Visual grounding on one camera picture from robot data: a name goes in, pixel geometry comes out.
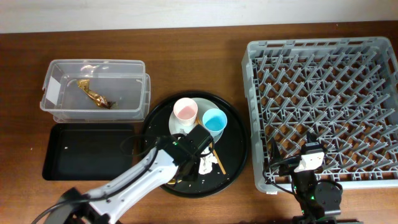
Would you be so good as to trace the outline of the gold foil snack wrapper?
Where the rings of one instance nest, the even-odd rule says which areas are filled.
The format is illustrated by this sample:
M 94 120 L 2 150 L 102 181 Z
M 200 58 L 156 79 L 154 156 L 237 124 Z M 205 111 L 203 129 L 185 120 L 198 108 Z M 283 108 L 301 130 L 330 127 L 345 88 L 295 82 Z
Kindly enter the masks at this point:
M 76 84 L 88 95 L 88 97 L 95 103 L 96 106 L 110 110 L 115 105 L 115 101 L 108 101 L 103 95 L 91 90 L 89 79 L 77 80 Z

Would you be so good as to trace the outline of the white tissue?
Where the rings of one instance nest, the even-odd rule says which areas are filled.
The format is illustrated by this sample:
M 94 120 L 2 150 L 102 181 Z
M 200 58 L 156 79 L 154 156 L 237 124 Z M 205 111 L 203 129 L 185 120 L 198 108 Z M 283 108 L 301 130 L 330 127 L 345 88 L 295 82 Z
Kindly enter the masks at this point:
M 213 164 L 218 164 L 217 158 L 210 154 L 200 159 L 200 167 L 198 173 L 200 175 L 209 174 L 213 170 Z

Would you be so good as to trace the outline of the wooden chopstick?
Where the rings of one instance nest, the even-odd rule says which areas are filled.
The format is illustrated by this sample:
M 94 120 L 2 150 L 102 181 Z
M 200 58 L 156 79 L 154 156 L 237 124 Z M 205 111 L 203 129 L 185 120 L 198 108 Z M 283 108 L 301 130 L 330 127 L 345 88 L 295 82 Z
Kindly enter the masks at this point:
M 221 173 L 223 174 L 223 175 L 226 175 L 226 171 L 225 171 L 225 169 L 224 169 L 224 167 L 223 167 L 223 165 L 222 165 L 222 163 L 221 163 L 221 161 L 220 161 L 220 159 L 219 159 L 219 157 L 218 157 L 218 155 L 217 155 L 217 153 L 216 153 L 216 150 L 215 150 L 215 141 L 214 142 L 212 142 L 203 152 L 202 152 L 202 155 L 204 155 L 204 154 L 206 154 L 206 153 L 209 153 L 209 151 L 210 151 L 210 147 L 212 147 L 212 155 L 214 155 L 216 158 L 217 158 L 217 161 L 218 161 L 218 166 L 219 166 L 219 168 L 221 169 Z

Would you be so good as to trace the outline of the pink plastic cup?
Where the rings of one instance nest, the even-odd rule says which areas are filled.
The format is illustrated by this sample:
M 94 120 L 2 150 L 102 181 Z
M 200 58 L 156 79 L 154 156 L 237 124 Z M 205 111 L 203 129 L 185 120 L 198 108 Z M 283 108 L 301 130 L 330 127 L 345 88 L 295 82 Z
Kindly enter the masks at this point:
M 198 106 L 191 98 L 181 98 L 175 102 L 173 112 L 180 124 L 190 126 L 197 118 Z

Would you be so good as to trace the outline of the blue plastic cup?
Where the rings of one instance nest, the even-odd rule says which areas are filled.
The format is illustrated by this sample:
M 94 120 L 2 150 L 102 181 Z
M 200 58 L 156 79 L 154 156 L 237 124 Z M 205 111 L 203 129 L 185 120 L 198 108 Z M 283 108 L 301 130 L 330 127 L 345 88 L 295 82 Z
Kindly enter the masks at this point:
M 217 108 L 212 108 L 204 113 L 202 117 L 202 123 L 205 129 L 208 130 L 213 137 L 215 137 L 219 135 L 227 126 L 228 119 L 224 111 Z

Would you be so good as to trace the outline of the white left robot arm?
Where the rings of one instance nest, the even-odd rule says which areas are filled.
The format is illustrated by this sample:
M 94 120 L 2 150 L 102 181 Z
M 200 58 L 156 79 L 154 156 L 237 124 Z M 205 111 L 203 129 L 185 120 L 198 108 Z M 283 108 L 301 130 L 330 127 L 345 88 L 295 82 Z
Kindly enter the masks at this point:
M 188 134 L 156 139 L 154 147 L 132 168 L 107 184 L 80 194 L 66 191 L 60 200 L 42 212 L 46 223 L 117 223 L 149 192 L 171 180 L 195 181 L 203 151 L 214 146 L 211 134 L 201 125 Z

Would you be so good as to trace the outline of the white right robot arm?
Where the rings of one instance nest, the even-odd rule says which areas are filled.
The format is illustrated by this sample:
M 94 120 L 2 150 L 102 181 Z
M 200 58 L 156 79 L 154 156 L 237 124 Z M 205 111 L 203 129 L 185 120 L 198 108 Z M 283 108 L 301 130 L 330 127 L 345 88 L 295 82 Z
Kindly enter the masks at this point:
M 270 181 L 263 173 L 265 181 L 284 192 L 292 194 L 300 204 L 301 216 L 294 216 L 293 223 L 336 223 L 341 214 L 340 203 L 342 186 L 332 180 L 318 180 L 315 171 L 323 164 L 326 148 L 316 135 L 307 133 L 307 142 L 296 156 L 282 158 L 274 138 L 271 142 L 271 161 L 266 170 L 277 169 L 280 177 L 292 178 L 288 191 Z

